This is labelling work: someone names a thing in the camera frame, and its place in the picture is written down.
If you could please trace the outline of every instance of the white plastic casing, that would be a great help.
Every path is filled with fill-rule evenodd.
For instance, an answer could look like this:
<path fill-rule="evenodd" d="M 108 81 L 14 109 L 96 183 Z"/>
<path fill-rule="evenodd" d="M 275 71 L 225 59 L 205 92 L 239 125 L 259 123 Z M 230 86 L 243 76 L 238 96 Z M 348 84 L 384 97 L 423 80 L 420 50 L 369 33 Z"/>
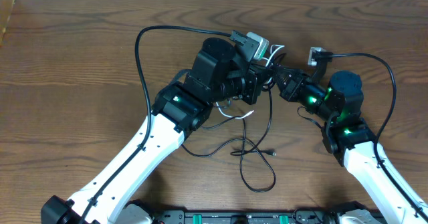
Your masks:
<path fill-rule="evenodd" d="M 162 114 L 152 117 L 150 138 L 145 144 L 145 151 L 140 151 L 124 169 L 104 189 L 98 202 L 90 209 L 86 221 L 97 220 L 101 224 L 114 223 L 129 198 L 141 186 L 147 176 L 172 151 L 184 142 L 183 132 L 174 130 L 175 124 Z M 91 197 L 106 182 L 114 171 L 137 149 L 146 133 L 147 118 L 131 141 L 114 157 L 107 167 L 70 199 L 75 203 L 72 209 L 82 215 Z"/>
<path fill-rule="evenodd" d="M 415 210 L 392 184 L 382 168 L 378 167 L 373 147 L 373 142 L 370 141 L 357 144 L 355 148 L 346 150 L 344 155 L 346 169 L 363 185 L 388 224 L 426 223 L 421 217 L 415 216 Z M 394 179 L 412 198 L 414 203 L 426 210 L 428 208 L 426 202 L 416 194 L 394 168 L 381 144 L 377 145 L 377 150 Z"/>
<path fill-rule="evenodd" d="M 259 61 L 262 59 L 262 57 L 264 56 L 266 50 L 269 47 L 269 40 L 267 40 L 266 38 L 259 36 L 253 32 L 249 32 L 247 33 L 247 37 L 250 37 L 256 41 L 259 42 L 259 47 L 257 48 L 257 50 L 255 51 L 255 54 L 253 56 L 253 59 Z"/>

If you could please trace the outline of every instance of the robotic arm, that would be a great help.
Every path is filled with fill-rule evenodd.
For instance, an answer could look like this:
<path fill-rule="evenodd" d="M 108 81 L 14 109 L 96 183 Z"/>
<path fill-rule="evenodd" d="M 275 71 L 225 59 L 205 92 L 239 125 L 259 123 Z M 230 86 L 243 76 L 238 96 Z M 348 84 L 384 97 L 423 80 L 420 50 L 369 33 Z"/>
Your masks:
<path fill-rule="evenodd" d="M 308 64 L 316 69 L 311 76 L 301 70 L 277 66 L 274 80 L 280 96 L 289 102 L 301 103 L 309 113 L 325 121 L 320 129 L 327 151 L 363 185 L 387 223 L 427 223 L 421 217 L 425 215 L 422 208 L 428 208 L 427 204 L 398 173 L 383 147 L 374 144 L 377 137 L 360 117 L 363 101 L 360 77 L 340 71 L 332 75 L 326 90 L 319 85 L 331 56 L 333 53 L 322 48 L 312 48 Z M 358 220 L 346 215 L 342 218 L 338 218 L 341 223 Z"/>
<path fill-rule="evenodd" d="M 242 35 L 234 31 L 230 40 L 235 45 L 216 37 L 206 39 L 184 83 L 177 81 L 180 77 L 177 76 L 161 90 L 150 115 L 132 140 L 97 177 L 67 201 L 53 196 L 41 210 L 41 222 L 104 224 L 121 220 L 129 198 L 154 168 L 208 119 L 213 102 L 237 97 L 255 104 L 263 85 L 273 78 L 283 99 L 301 103 L 309 113 L 326 121 L 320 128 L 327 151 L 360 181 L 388 223 L 426 223 L 420 215 L 424 215 L 422 208 L 428 208 L 427 204 L 397 172 L 382 146 L 374 145 L 376 136 L 360 117 L 363 94 L 358 75 L 336 72 L 324 89 L 319 82 L 332 61 L 332 53 L 311 49 L 308 63 L 316 69 L 309 75 L 299 69 L 255 64 L 263 57 L 269 42 L 254 33 Z M 148 118 L 151 131 L 141 146 Z M 384 167 L 401 190 L 391 182 Z M 146 213 L 141 217 L 138 223 L 151 223 Z M 364 223 L 362 217 L 353 215 L 341 215 L 335 220 Z"/>
<path fill-rule="evenodd" d="M 264 83 L 272 76 L 271 69 L 254 64 L 262 58 L 269 42 L 254 33 L 242 35 L 236 31 L 230 40 L 235 46 L 216 37 L 206 39 L 184 83 L 173 81 L 158 93 L 150 115 L 150 137 L 141 150 L 138 147 L 146 134 L 149 117 L 112 162 L 84 188 L 67 201 L 53 196 L 41 210 L 41 222 L 79 223 L 84 218 L 85 223 L 115 223 L 129 198 L 154 168 L 208 119 L 213 102 L 237 96 L 255 104 Z M 94 199 L 100 189 L 102 194 Z M 144 219 L 151 223 L 148 215 Z"/>

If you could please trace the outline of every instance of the wood grain surface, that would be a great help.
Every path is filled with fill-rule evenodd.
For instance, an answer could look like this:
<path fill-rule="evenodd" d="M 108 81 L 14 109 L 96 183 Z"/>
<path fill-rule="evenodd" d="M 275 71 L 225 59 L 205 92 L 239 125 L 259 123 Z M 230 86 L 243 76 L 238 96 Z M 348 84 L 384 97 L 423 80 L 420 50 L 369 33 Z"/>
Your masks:
<path fill-rule="evenodd" d="M 0 47 L 15 0 L 0 0 Z"/>
<path fill-rule="evenodd" d="M 138 130 L 146 116 L 134 60 L 137 33 L 149 25 L 184 25 L 230 32 L 254 31 L 285 45 L 284 65 L 306 67 L 309 48 L 361 51 L 387 60 L 398 99 L 381 142 L 410 185 L 428 199 L 428 0 L 16 0 L 0 48 L 0 223 L 39 223 L 52 196 L 68 198 L 92 180 Z M 190 68 L 206 35 L 152 31 L 140 52 L 151 100 L 183 68 Z M 363 117 L 376 132 L 391 103 L 386 69 L 374 60 L 344 58 L 330 64 L 361 75 Z M 135 194 L 152 207 L 189 210 L 327 208 L 359 201 L 376 208 L 359 182 L 329 155 L 320 131 L 298 117 L 275 88 L 274 119 L 262 148 L 277 183 L 252 193 L 239 176 L 232 144 L 212 158 L 178 149 Z M 268 95 L 254 106 L 229 110 L 248 118 L 248 135 L 263 134 Z M 213 111 L 207 125 L 224 118 Z M 242 123 L 198 130 L 187 141 L 208 153 L 240 136 Z M 256 156 L 244 175 L 255 187 L 272 176 Z"/>

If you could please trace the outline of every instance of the black cable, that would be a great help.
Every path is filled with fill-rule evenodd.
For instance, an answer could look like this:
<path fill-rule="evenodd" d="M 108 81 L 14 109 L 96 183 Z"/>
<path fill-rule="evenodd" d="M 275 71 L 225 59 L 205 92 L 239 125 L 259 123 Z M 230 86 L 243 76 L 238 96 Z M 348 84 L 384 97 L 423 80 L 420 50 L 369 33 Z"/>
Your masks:
<path fill-rule="evenodd" d="M 276 56 L 274 58 L 274 64 L 279 65 L 282 62 L 282 60 L 285 58 L 286 55 L 287 55 L 287 53 L 278 54 L 278 56 Z"/>
<path fill-rule="evenodd" d="M 175 82 L 179 81 L 181 77 L 183 77 L 183 75 L 190 73 L 192 70 L 191 69 L 182 69 L 180 70 L 178 73 L 175 74 L 175 76 L 173 77 L 173 79 L 169 82 L 169 86 L 171 84 L 174 84 Z"/>
<path fill-rule="evenodd" d="M 269 100 L 270 100 L 270 115 L 269 115 L 269 122 L 268 122 L 268 124 L 267 124 L 267 129 L 266 129 L 265 134 L 260 138 L 260 140 L 259 140 L 259 142 L 258 142 L 257 144 L 254 144 L 254 142 L 253 142 L 253 141 L 251 141 L 250 139 L 248 139 L 248 138 L 246 137 L 246 135 L 247 135 L 247 126 L 246 126 L 246 124 L 245 124 L 245 119 L 242 119 L 242 121 L 243 121 L 243 138 L 233 138 L 233 139 L 231 139 L 231 140 L 228 140 L 227 142 L 224 142 L 223 144 L 221 144 L 219 147 L 217 147 L 213 152 L 211 152 L 211 153 L 209 153 L 209 154 L 195 154 L 195 153 L 191 152 L 189 149 L 187 149 L 187 148 L 186 148 L 186 146 L 185 146 L 184 144 L 182 144 L 181 146 L 183 147 L 183 149 L 184 149 L 187 153 L 189 153 L 189 154 L 190 154 L 190 155 L 192 155 L 192 156 L 195 156 L 195 157 L 202 157 L 202 158 L 207 158 L 207 157 L 213 156 L 215 153 L 217 153 L 219 150 L 221 150 L 224 146 L 227 146 L 228 144 L 230 144 L 230 143 L 232 143 L 232 142 L 235 142 L 235 141 L 242 141 L 242 149 L 241 149 L 241 150 L 235 150 L 235 151 L 232 151 L 232 152 L 230 153 L 230 155 L 233 155 L 233 156 L 240 156 L 240 157 L 241 157 L 241 158 L 240 158 L 240 161 L 239 161 L 239 173 L 240 173 L 240 175 L 241 175 L 241 179 L 242 179 L 242 181 L 243 181 L 244 185 L 245 185 L 249 190 L 251 190 L 251 191 L 253 191 L 253 192 L 256 192 L 256 193 L 262 193 L 262 192 L 266 192 L 266 191 L 270 191 L 270 190 L 272 190 L 272 188 L 273 188 L 273 187 L 275 186 L 275 184 L 276 184 L 276 174 L 275 174 L 274 169 L 273 169 L 273 168 L 272 168 L 272 166 L 269 164 L 269 162 L 265 159 L 265 157 L 264 157 L 264 155 L 263 155 L 262 153 L 263 153 L 263 152 L 265 152 L 265 153 L 266 153 L 266 154 L 268 154 L 268 155 L 275 156 L 275 155 L 276 155 L 276 154 L 275 154 L 275 151 L 274 151 L 274 150 L 259 150 L 259 148 L 257 147 L 257 146 L 262 142 L 262 140 L 265 138 L 266 134 L 269 132 L 270 125 L 271 125 L 271 123 L 272 123 L 272 93 L 271 93 L 270 89 L 269 89 Z M 224 121 L 222 121 L 222 122 L 220 122 L 220 123 L 218 123 L 218 124 L 216 124 L 216 125 L 214 125 L 214 126 L 205 127 L 204 129 L 212 130 L 212 129 L 217 128 L 217 127 L 221 126 L 222 124 L 225 124 L 226 122 L 229 122 L 230 120 L 233 120 L 233 119 L 235 119 L 235 118 L 237 118 L 237 117 L 240 117 L 240 116 L 233 116 L 233 117 L 230 117 L 230 118 L 228 118 L 228 119 L 226 119 L 226 120 L 224 120 Z M 252 148 L 251 150 L 249 150 L 249 151 L 246 151 L 246 150 L 245 150 L 245 144 L 249 144 L 249 145 L 250 145 L 250 146 L 252 146 L 253 148 Z M 265 162 L 265 164 L 266 164 L 266 166 L 269 168 L 269 170 L 272 172 L 272 175 L 274 176 L 274 181 L 272 182 L 272 184 L 271 184 L 269 187 L 261 188 L 261 189 L 256 189 L 256 188 L 251 187 L 251 186 L 248 184 L 248 182 L 245 180 L 245 177 L 243 176 L 243 171 L 242 171 L 242 162 L 243 162 L 243 156 L 244 156 L 245 154 L 249 154 L 249 153 L 257 153 L 257 154 L 260 156 L 260 158 L 262 159 L 262 161 L 264 161 L 264 162 Z"/>
<path fill-rule="evenodd" d="M 232 139 L 224 142 L 223 144 L 221 144 L 219 147 L 217 147 L 213 152 L 211 152 L 209 154 L 195 154 L 195 153 L 191 152 L 188 148 L 186 148 L 186 146 L 184 144 L 181 144 L 181 147 L 183 147 L 183 149 L 185 149 L 186 152 L 189 153 L 191 156 L 201 157 L 201 158 L 207 158 L 207 157 L 213 156 L 215 153 L 219 152 L 219 150 L 221 150 L 224 146 L 227 146 L 228 144 L 230 144 L 232 142 L 241 141 L 241 140 L 244 141 L 244 142 L 246 142 L 246 143 L 248 143 L 248 144 L 252 143 L 252 141 L 249 140 L 249 139 L 232 138 Z"/>
<path fill-rule="evenodd" d="M 146 107 L 147 107 L 147 115 L 148 115 L 146 134 L 144 135 L 144 138 L 142 139 L 141 144 L 138 145 L 138 148 L 126 159 L 125 162 L 123 162 L 122 165 L 120 165 L 120 167 L 107 179 L 107 181 L 100 187 L 100 189 L 90 199 L 88 206 L 85 208 L 85 211 L 82 214 L 82 218 L 80 218 L 80 220 L 79 220 L 79 224 L 82 224 L 85 221 L 85 218 L 89 213 L 89 210 L 91 209 L 91 207 L 93 205 L 96 204 L 98 197 L 102 194 L 102 191 L 113 181 L 113 179 L 120 173 L 120 171 L 122 171 L 122 169 L 138 154 L 138 152 L 144 148 L 144 145 L 146 144 L 147 139 L 150 136 L 150 130 L 152 128 L 152 118 L 151 118 L 150 113 L 152 112 L 152 110 L 151 110 L 151 106 L 150 106 L 150 99 L 148 96 L 146 81 L 144 80 L 144 76 L 142 74 L 139 47 L 140 47 L 140 40 L 141 40 L 142 35 L 145 32 L 147 32 L 149 30 L 153 30 L 153 29 L 178 29 L 178 30 L 192 31 L 192 32 L 197 32 L 197 33 L 221 35 L 221 36 L 225 36 L 225 37 L 231 36 L 229 33 L 223 33 L 223 32 L 219 32 L 219 31 L 210 31 L 210 30 L 204 30 L 204 29 L 195 29 L 192 27 L 181 27 L 181 26 L 171 26 L 171 25 L 150 26 L 150 27 L 146 27 L 140 31 L 140 33 L 136 37 L 134 53 L 135 53 L 135 61 L 136 61 L 136 67 L 138 70 L 138 75 L 140 76 L 142 90 L 144 91 L 144 97 L 146 98 Z"/>
<path fill-rule="evenodd" d="M 225 119 L 224 121 L 222 121 L 222 122 L 220 122 L 220 123 L 218 123 L 218 124 L 216 124 L 216 125 L 209 126 L 209 127 L 201 126 L 201 128 L 202 128 L 202 129 L 204 129 L 204 130 L 212 130 L 212 129 L 215 129 L 215 128 L 217 128 L 217 127 L 221 126 L 222 124 L 225 124 L 225 123 L 227 123 L 227 122 L 229 122 L 229 121 L 231 121 L 231 120 L 233 120 L 233 119 L 239 118 L 239 117 L 241 117 L 241 116 L 232 116 L 232 117 L 227 118 L 227 119 Z"/>
<path fill-rule="evenodd" d="M 303 118 L 303 119 L 305 119 L 305 120 L 309 120 L 309 121 L 311 121 L 311 122 L 312 122 L 312 123 L 314 123 L 318 128 L 322 128 L 322 127 L 321 127 L 321 125 L 320 125 L 320 123 L 318 123 L 316 120 L 314 120 L 314 119 L 312 119 L 312 118 L 309 118 L 309 117 L 302 116 L 302 115 L 299 113 L 299 110 L 300 110 L 301 108 L 305 109 L 305 110 L 307 111 L 307 113 L 309 113 L 309 114 L 314 114 L 314 113 L 309 112 L 309 111 L 308 111 L 308 109 L 307 109 L 305 106 L 300 106 L 299 108 L 297 108 L 297 114 L 298 114 L 300 117 L 302 117 L 302 118 Z"/>
<path fill-rule="evenodd" d="M 243 121 L 243 139 L 245 140 L 246 139 L 246 132 L 247 132 L 247 126 L 245 125 L 245 119 L 242 119 L 242 121 Z M 265 135 L 263 135 L 262 136 L 262 138 L 259 140 L 259 143 L 258 144 L 260 144 L 260 142 L 263 140 L 263 138 L 264 138 L 264 136 Z M 243 183 L 245 184 L 245 186 L 250 190 L 250 191 L 253 191 L 253 192 L 255 192 L 255 193 L 264 193 L 264 192 L 267 192 L 267 191 L 270 191 L 270 190 L 272 190 L 272 188 L 275 186 L 275 183 L 276 183 L 276 175 L 275 175 L 275 171 L 274 171 L 274 169 L 272 168 L 272 166 L 269 164 L 269 162 L 265 159 L 265 157 L 263 156 L 263 154 L 260 152 L 260 150 L 259 150 L 259 148 L 257 148 L 257 145 L 255 145 L 253 142 L 250 142 L 249 144 L 253 147 L 253 149 L 254 150 L 256 150 L 257 151 L 257 153 L 259 154 L 259 156 L 260 156 L 260 158 L 265 162 L 265 164 L 266 164 L 266 166 L 269 168 L 269 170 L 272 172 L 272 175 L 274 176 L 274 181 L 272 182 L 272 184 L 269 186 L 269 187 L 267 187 L 267 188 L 260 188 L 260 189 L 257 189 L 257 188 L 253 188 L 253 187 L 251 187 L 248 183 L 247 183 L 247 181 L 245 180 L 245 178 L 243 177 L 243 173 L 242 173 L 242 161 L 243 161 L 243 155 L 244 155 L 244 152 L 245 152 L 245 143 L 246 143 L 246 141 L 242 141 L 242 151 L 241 151 L 241 159 L 239 160 L 239 173 L 241 174 L 241 179 L 242 179 L 242 181 L 243 181 Z"/>
<path fill-rule="evenodd" d="M 404 191 L 404 189 L 400 186 L 400 184 L 390 174 L 390 172 L 388 171 L 386 166 L 383 164 L 383 160 L 381 160 L 379 153 L 378 153 L 378 150 L 377 150 L 377 144 L 379 143 L 379 138 L 381 137 L 382 131 L 385 129 L 385 126 L 388 124 L 389 118 L 393 114 L 393 110 L 394 110 L 394 106 L 395 106 L 395 100 L 397 98 L 397 85 L 395 83 L 393 71 L 392 71 L 391 67 L 389 66 L 389 64 L 385 60 L 382 60 L 381 58 L 379 58 L 375 55 L 368 54 L 368 53 L 342 53 L 342 54 L 333 54 L 333 55 L 330 55 L 327 57 L 339 58 L 339 57 L 350 57 L 350 56 L 364 56 L 364 57 L 372 58 L 372 59 L 377 60 L 380 63 L 382 63 L 388 69 L 389 76 L 391 77 L 391 84 L 393 85 L 393 100 L 391 102 L 391 107 L 389 108 L 388 115 L 385 118 L 382 126 L 379 128 L 379 131 L 377 132 L 377 135 L 376 135 L 376 139 L 373 142 L 374 143 L 373 144 L 374 156 L 376 157 L 378 165 L 382 168 L 382 170 L 384 171 L 386 176 L 389 178 L 389 180 L 392 182 L 392 184 L 394 184 L 395 188 L 397 188 L 397 190 L 400 192 L 400 194 L 402 194 L 402 196 L 406 199 L 406 201 L 409 202 L 410 206 L 412 206 L 412 208 L 414 208 L 414 210 L 416 212 L 416 216 L 419 214 L 422 217 L 422 219 L 424 219 L 426 222 L 428 222 L 427 214 L 425 214 L 423 212 L 422 207 L 419 207 L 418 204 L 413 202 L 412 198 Z"/>
<path fill-rule="evenodd" d="M 233 151 L 233 152 L 230 153 L 230 155 L 233 155 L 233 156 L 242 156 L 242 155 L 251 153 L 253 150 L 255 150 L 259 146 L 259 144 L 263 141 L 263 139 L 268 134 L 270 126 L 272 124 L 272 109 L 273 109 L 272 108 L 272 91 L 271 91 L 271 89 L 268 90 L 268 93 L 269 93 L 269 103 L 270 103 L 269 104 L 269 109 L 270 109 L 269 110 L 269 121 L 267 122 L 266 131 L 264 132 L 263 136 L 260 138 L 260 140 L 257 142 L 257 144 L 255 146 L 253 146 L 253 148 L 251 148 L 250 150 L 244 150 L 242 152 Z"/>
<path fill-rule="evenodd" d="M 274 79 L 272 79 L 270 83 L 263 85 L 261 90 L 263 92 L 267 92 L 267 91 L 270 91 L 274 86 L 275 86 L 275 81 Z"/>
<path fill-rule="evenodd" d="M 330 131 L 330 125 L 331 125 L 331 123 L 332 123 L 332 121 L 333 121 L 333 118 L 334 117 L 338 117 L 338 116 L 340 116 L 339 115 L 339 112 L 337 112 L 337 111 L 334 111 L 334 112 L 332 112 L 331 114 L 330 114 L 330 117 L 328 117 L 328 120 L 327 120 L 327 125 L 326 125 L 326 136 L 328 136 L 329 135 L 329 131 Z"/>

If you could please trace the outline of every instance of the plug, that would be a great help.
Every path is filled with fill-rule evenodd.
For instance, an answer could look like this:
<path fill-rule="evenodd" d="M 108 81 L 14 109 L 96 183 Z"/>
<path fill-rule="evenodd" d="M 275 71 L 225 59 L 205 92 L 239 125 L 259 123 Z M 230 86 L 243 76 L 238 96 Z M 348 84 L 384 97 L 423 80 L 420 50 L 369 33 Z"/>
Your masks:
<path fill-rule="evenodd" d="M 308 65 L 316 67 L 318 61 L 322 58 L 324 61 L 331 62 L 332 58 L 328 56 L 332 55 L 332 52 L 327 52 L 322 47 L 311 47 L 309 51 Z"/>
<path fill-rule="evenodd" d="M 264 154 L 267 154 L 267 155 L 270 155 L 270 156 L 275 156 L 276 155 L 276 152 L 275 152 L 274 149 L 260 150 L 260 152 L 262 152 Z"/>
<path fill-rule="evenodd" d="M 244 35 L 232 31 L 230 40 L 236 43 L 236 50 L 247 62 L 261 60 L 269 46 L 267 39 L 252 32 Z"/>

